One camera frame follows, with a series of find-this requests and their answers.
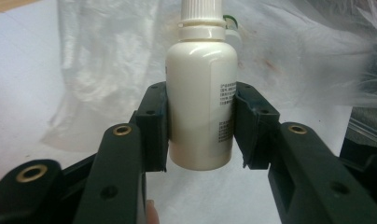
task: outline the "bottle cap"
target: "bottle cap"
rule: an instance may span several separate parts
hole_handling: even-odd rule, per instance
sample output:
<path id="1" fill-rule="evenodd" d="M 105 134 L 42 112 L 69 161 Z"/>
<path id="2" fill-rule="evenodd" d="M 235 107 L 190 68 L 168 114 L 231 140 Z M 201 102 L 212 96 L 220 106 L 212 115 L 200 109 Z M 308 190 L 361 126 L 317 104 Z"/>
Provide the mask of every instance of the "bottle cap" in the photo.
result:
<path id="1" fill-rule="evenodd" d="M 181 24 L 206 22 L 224 26 L 222 0 L 182 0 Z"/>

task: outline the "screw hole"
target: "screw hole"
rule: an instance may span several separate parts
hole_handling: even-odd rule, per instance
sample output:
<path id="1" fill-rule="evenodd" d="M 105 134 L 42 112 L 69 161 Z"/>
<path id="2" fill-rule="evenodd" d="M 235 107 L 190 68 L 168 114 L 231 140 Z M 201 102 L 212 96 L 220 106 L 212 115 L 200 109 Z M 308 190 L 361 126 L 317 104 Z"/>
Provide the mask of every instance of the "screw hole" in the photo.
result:
<path id="1" fill-rule="evenodd" d="M 47 166 L 43 164 L 26 167 L 18 173 L 16 180 L 20 183 L 32 182 L 42 177 L 47 172 L 47 170 Z"/>
<path id="2" fill-rule="evenodd" d="M 336 193 L 336 197 L 339 197 L 340 195 L 349 194 L 349 188 L 347 188 L 344 184 L 339 182 L 331 182 L 330 188 Z"/>
<path id="3" fill-rule="evenodd" d="M 108 186 L 102 189 L 101 198 L 103 200 L 111 200 L 119 194 L 119 190 L 115 186 Z"/>
<path id="4" fill-rule="evenodd" d="M 125 134 L 128 134 L 132 131 L 133 129 L 130 126 L 118 126 L 113 130 L 114 135 L 122 136 Z"/>
<path id="5" fill-rule="evenodd" d="M 291 125 L 288 129 L 293 133 L 306 134 L 307 130 L 299 125 Z"/>

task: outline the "white plastic bottle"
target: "white plastic bottle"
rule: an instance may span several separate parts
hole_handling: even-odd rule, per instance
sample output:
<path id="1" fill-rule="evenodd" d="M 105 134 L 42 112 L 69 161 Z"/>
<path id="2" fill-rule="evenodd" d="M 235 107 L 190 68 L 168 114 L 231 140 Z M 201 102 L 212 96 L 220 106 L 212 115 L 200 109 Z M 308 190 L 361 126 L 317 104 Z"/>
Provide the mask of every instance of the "white plastic bottle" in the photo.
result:
<path id="1" fill-rule="evenodd" d="M 224 43 L 221 0 L 183 0 L 179 43 L 166 57 L 170 156 L 197 171 L 230 160 L 237 54 Z"/>

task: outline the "bottle label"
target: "bottle label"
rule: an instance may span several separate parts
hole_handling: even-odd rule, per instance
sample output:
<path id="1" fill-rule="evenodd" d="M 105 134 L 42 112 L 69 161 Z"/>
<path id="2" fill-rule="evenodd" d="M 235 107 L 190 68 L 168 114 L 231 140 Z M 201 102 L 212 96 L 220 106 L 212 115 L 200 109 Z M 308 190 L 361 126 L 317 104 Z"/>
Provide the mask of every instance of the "bottle label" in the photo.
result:
<path id="1" fill-rule="evenodd" d="M 214 62 L 211 66 L 210 135 L 211 155 L 230 150 L 233 136 L 233 106 L 236 92 L 236 67 L 231 62 Z"/>

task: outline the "bottle neck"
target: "bottle neck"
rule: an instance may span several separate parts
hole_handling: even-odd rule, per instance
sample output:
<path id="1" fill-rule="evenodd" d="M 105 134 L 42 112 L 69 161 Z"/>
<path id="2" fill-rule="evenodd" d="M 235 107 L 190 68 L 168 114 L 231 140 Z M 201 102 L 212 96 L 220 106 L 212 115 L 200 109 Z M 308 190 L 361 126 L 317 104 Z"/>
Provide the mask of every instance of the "bottle neck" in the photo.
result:
<path id="1" fill-rule="evenodd" d="M 179 39 L 181 41 L 224 41 L 226 39 L 226 29 L 221 26 L 206 24 L 184 26 L 179 29 Z"/>

